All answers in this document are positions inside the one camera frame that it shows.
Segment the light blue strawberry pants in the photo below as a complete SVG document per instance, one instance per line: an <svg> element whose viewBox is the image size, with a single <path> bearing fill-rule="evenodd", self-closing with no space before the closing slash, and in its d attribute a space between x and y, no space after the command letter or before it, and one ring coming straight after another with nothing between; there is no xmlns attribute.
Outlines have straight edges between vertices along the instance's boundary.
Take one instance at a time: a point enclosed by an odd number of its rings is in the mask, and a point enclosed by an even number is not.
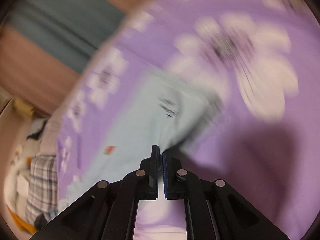
<svg viewBox="0 0 320 240"><path fill-rule="evenodd" d="M122 180L150 157L193 140L220 113L221 100L214 91L188 84L169 73L147 72L129 104L108 131L87 169L67 187L69 206L100 180Z"/></svg>

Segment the white plush toy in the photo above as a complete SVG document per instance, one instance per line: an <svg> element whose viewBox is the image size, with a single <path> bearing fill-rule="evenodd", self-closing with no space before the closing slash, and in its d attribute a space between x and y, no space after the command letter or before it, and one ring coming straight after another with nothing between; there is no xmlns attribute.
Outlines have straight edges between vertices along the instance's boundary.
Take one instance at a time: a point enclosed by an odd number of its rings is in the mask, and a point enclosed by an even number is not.
<svg viewBox="0 0 320 240"><path fill-rule="evenodd" d="M31 157L23 156L23 146L18 145L4 180L4 202L20 231L33 234L36 229L29 224L25 211L29 196Z"/></svg>

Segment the small plaid pillow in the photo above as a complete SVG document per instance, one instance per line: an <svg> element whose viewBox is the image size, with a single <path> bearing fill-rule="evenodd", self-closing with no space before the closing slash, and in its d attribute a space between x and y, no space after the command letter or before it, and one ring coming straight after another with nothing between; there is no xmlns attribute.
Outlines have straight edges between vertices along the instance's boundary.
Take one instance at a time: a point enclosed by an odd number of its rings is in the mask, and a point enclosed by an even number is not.
<svg viewBox="0 0 320 240"><path fill-rule="evenodd" d="M46 126L47 119L46 118L37 118L34 119L31 123L27 139L39 140L41 137L43 130Z"/></svg>

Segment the pink beige curtain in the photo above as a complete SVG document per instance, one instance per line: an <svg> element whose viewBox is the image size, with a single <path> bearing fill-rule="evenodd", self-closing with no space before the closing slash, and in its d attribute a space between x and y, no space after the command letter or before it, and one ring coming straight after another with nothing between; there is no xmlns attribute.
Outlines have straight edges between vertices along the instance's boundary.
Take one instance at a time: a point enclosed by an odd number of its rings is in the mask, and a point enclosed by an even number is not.
<svg viewBox="0 0 320 240"><path fill-rule="evenodd" d="M106 0L126 15L146 0ZM44 113L53 113L81 73L54 58L8 23L17 0L1 0L1 86Z"/></svg>

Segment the yellow tassel fringe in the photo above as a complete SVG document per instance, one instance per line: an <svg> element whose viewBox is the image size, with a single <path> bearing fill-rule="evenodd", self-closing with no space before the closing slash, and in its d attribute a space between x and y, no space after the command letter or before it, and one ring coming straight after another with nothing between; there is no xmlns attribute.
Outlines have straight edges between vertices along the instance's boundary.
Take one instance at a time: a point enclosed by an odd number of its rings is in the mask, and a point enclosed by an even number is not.
<svg viewBox="0 0 320 240"><path fill-rule="evenodd" d="M26 118L32 118L34 107L20 98L14 98L14 107L17 113Z"/></svg>

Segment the teal curtain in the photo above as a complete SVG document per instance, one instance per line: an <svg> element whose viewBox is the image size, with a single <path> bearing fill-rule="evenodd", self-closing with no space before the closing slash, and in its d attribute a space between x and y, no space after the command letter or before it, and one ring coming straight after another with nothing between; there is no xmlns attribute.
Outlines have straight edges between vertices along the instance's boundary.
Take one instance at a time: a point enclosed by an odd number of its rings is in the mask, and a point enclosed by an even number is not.
<svg viewBox="0 0 320 240"><path fill-rule="evenodd" d="M81 73L124 16L106 0L17 0L9 12L8 23Z"/></svg>

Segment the purple floral bed sheet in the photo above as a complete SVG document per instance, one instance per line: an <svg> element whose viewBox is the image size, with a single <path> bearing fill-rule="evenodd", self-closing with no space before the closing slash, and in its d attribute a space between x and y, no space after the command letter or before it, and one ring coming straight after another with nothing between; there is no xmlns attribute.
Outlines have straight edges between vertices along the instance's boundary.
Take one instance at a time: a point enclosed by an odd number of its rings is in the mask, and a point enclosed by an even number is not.
<svg viewBox="0 0 320 240"><path fill-rule="evenodd" d="M221 178L290 239L319 213L319 25L288 0L214 1L178 30L203 41L206 67L227 80L211 154L182 152L186 169ZM59 210L87 171L58 163Z"/></svg>

